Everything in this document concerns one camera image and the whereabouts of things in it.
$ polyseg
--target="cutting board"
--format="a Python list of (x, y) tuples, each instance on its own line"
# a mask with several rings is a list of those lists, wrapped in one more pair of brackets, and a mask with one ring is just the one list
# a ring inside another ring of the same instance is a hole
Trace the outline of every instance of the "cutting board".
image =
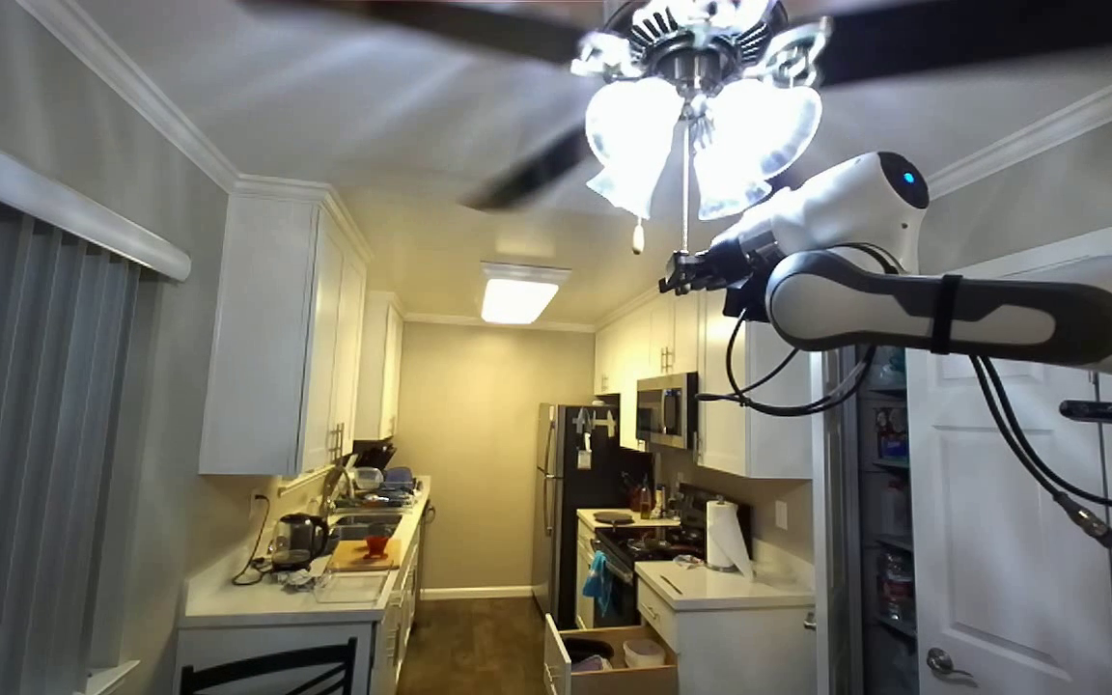
[(381, 556), (368, 556), (368, 540), (339, 540), (330, 556), (330, 570), (393, 570), (400, 568), (400, 543), (390, 540)]

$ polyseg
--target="drawer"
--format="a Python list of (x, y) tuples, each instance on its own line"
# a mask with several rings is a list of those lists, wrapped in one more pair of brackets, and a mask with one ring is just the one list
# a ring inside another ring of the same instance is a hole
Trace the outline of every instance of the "drawer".
[[(654, 635), (644, 626), (615, 626), (615, 628), (555, 628), (552, 613), (546, 613), (546, 684), (547, 695), (680, 695), (675, 653), (664, 648), (664, 664), (628, 668), (626, 640), (641, 640)], [(601, 640), (612, 646), (612, 668), (574, 672), (568, 655), (568, 640)]]
[(644, 626), (654, 626), (664, 640), (668, 640), (668, 648), (675, 648), (675, 613), (657, 599), (657, 591), (654, 587), (644, 587), (644, 582), (637, 582), (637, 613), (641, 613), (641, 623)]

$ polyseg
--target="countertop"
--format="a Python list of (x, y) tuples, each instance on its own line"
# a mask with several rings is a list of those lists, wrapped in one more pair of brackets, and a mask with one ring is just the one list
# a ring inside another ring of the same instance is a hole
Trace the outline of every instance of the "countertop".
[[(421, 489), (406, 501), (390, 543), (412, 549), (427, 500), (431, 478), (421, 475)], [(274, 578), (237, 587), (232, 576), (243, 568), (247, 551), (251, 549), (241, 543), (191, 576), (187, 626), (375, 623), (399, 582), (399, 570), (317, 570), (308, 591), (287, 591)]]
[(628, 507), (578, 507), (578, 525), (592, 525), (592, 529), (612, 529), (612, 525), (668, 529), (668, 525), (680, 525), (680, 519), (650, 519), (650, 512), (637, 512)]
[(709, 570), (705, 564), (637, 564), (637, 578), (671, 609), (789, 609), (810, 608), (814, 591), (790, 578)]

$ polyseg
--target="open drawer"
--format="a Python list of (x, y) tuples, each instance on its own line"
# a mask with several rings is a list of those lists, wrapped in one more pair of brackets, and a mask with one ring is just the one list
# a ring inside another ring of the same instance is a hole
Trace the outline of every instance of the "open drawer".
[[(605, 646), (605, 668), (574, 668), (573, 646)], [(626, 646), (657, 646), (659, 664), (626, 664)], [(612, 626), (612, 628), (555, 628), (546, 613), (546, 684), (547, 695), (675, 695), (675, 653), (650, 626)]]

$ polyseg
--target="robotic arm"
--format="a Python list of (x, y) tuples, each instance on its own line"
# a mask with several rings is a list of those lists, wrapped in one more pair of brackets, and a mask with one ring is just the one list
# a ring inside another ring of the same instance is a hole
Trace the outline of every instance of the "robotic arm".
[(905, 274), (929, 206), (901, 155), (861, 155), (779, 189), (659, 290), (726, 290), (730, 312), (794, 349), (905, 343), (1112, 372), (1112, 259), (1058, 280)]

